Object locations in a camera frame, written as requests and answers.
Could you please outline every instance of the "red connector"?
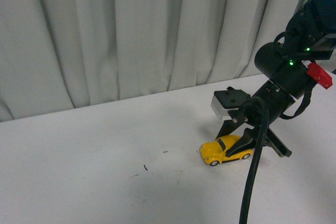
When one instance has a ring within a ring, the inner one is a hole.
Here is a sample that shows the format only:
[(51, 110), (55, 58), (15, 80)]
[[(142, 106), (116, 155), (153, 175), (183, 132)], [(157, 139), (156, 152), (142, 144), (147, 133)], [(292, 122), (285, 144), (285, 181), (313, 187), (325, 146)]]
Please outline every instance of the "red connector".
[(328, 89), (332, 86), (332, 78), (328, 73), (319, 65), (312, 62), (308, 65), (309, 70), (307, 74), (313, 78), (319, 85)]

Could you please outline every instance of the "white curtain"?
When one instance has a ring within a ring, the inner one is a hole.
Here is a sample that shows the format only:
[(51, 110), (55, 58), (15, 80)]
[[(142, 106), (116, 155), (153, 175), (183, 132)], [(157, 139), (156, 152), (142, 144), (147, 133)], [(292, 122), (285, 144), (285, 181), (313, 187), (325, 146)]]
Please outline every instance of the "white curtain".
[(257, 74), (305, 1), (0, 0), (0, 121)]

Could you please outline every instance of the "white table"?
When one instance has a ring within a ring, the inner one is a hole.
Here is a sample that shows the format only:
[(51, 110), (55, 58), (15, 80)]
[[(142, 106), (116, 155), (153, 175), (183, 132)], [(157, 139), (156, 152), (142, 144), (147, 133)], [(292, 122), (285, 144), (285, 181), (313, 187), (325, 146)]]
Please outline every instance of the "white table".
[[(213, 92), (266, 80), (0, 123), (0, 223), (238, 223), (251, 158), (210, 167), (197, 151), (222, 125)], [(301, 116), (271, 125), (293, 154), (263, 149), (249, 223), (336, 223), (335, 100), (318, 86)]]

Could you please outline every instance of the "toy car window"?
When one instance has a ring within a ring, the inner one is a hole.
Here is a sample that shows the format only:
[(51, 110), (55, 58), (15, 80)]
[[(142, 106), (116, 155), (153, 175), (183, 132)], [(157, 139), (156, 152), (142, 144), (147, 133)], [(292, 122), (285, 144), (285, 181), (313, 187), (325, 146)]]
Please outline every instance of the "toy car window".
[(225, 146), (224, 142), (223, 142), (220, 138), (217, 139), (217, 142), (219, 143), (219, 145), (221, 146), (221, 148), (222, 148), (223, 150), (225, 150), (226, 146)]

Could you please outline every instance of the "black wire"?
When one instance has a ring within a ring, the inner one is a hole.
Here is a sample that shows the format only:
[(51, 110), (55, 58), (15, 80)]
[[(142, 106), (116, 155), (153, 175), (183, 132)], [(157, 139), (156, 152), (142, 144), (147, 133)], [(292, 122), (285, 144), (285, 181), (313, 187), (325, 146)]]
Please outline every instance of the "black wire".
[(289, 35), (289, 32), (288, 31), (283, 31), (281, 34), (279, 34), (277, 37), (275, 37), (274, 41), (273, 41), (273, 52), (275, 52), (275, 48), (276, 48), (276, 45), (278, 43), (278, 41), (283, 38), (283, 37), (286, 37)]
[(256, 147), (254, 150), (251, 166), (248, 171), (246, 179), (243, 200), (241, 201), (242, 207), (240, 208), (239, 224), (247, 223), (248, 209), (250, 207), (253, 183), (257, 174), (261, 151), (263, 150), (262, 147), (264, 146), (264, 141), (268, 129), (268, 108), (263, 99), (259, 97), (252, 97), (248, 99), (246, 102), (257, 102), (261, 107), (262, 115), (261, 115), (260, 130), (256, 141)]

